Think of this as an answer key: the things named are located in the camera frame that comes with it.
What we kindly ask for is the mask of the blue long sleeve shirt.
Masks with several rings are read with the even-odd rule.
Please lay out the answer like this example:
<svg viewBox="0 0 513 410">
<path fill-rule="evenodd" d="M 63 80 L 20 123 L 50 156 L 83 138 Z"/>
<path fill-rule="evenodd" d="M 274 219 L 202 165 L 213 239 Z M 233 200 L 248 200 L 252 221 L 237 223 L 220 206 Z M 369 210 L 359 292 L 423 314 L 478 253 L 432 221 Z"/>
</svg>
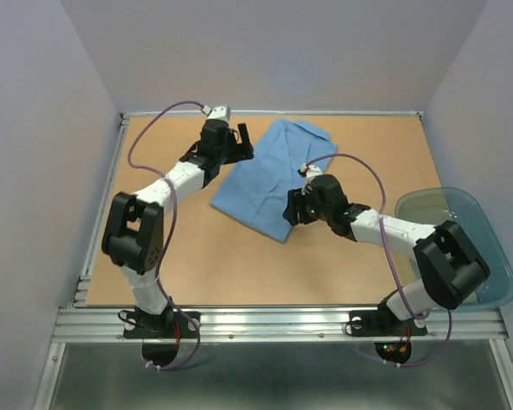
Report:
<svg viewBox="0 0 513 410">
<path fill-rule="evenodd" d="M 304 180 L 298 169 L 338 151 L 329 132 L 305 120 L 275 120 L 254 146 L 254 158 L 237 163 L 210 205 L 243 225 L 284 243 L 292 226 L 282 214 L 287 192 Z"/>
</svg>

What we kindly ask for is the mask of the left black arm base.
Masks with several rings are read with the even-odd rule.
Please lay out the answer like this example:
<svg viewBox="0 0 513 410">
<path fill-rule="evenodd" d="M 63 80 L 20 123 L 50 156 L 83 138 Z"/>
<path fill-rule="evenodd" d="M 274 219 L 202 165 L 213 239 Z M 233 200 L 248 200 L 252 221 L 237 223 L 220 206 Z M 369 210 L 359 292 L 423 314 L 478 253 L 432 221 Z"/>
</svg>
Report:
<svg viewBox="0 0 513 410">
<path fill-rule="evenodd" d="M 157 371 L 180 368 L 194 354 L 194 348 L 185 358 L 180 358 L 183 341 L 194 341 L 198 346 L 198 325 L 200 314 L 187 319 L 178 311 L 167 307 L 161 314 L 149 314 L 138 307 L 122 309 L 117 317 L 123 324 L 122 337 L 140 341 L 141 355 L 145 366 Z"/>
</svg>

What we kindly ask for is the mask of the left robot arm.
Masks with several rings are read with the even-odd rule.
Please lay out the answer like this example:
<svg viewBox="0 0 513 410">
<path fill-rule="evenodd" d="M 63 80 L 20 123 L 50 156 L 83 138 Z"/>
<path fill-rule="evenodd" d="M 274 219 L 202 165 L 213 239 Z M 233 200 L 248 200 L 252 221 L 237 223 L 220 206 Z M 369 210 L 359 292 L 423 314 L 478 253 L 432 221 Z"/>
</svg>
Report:
<svg viewBox="0 0 513 410">
<path fill-rule="evenodd" d="M 225 118 L 208 118 L 199 140 L 168 173 L 142 190 L 113 197 L 101 248 L 133 292 L 133 310 L 119 316 L 128 338 L 165 337 L 174 326 L 174 308 L 158 272 L 172 238 L 164 229 L 166 216 L 176 218 L 180 202 L 206 187 L 222 166 L 253 156 L 246 124 L 232 128 Z"/>
</svg>

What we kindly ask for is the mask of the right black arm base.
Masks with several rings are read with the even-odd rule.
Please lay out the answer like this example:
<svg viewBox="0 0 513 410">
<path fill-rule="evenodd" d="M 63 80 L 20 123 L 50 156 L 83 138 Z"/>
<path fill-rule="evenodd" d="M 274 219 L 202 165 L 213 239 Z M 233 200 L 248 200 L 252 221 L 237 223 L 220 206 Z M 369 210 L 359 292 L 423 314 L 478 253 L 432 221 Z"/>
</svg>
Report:
<svg viewBox="0 0 513 410">
<path fill-rule="evenodd" d="M 359 310 L 349 313 L 343 332 L 351 337 L 377 337 L 376 354 L 385 362 L 404 365 L 412 354 L 412 337 L 426 336 L 428 329 L 382 310 Z"/>
</svg>

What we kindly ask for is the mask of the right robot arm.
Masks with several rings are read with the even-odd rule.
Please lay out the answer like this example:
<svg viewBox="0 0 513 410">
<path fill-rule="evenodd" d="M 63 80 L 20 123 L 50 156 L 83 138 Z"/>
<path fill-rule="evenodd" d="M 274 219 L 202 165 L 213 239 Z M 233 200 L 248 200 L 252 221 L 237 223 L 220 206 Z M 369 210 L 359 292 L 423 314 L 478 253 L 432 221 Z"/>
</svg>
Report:
<svg viewBox="0 0 513 410">
<path fill-rule="evenodd" d="M 491 274 L 458 223 L 428 225 L 383 216 L 367 205 L 349 202 L 330 174 L 308 177 L 303 187 L 289 190 L 283 217 L 292 226 L 321 220 L 339 237 L 380 245 L 387 253 L 400 253 L 416 263 L 419 279 L 352 321 L 353 332 L 395 333 L 433 308 L 454 310 Z"/>
</svg>

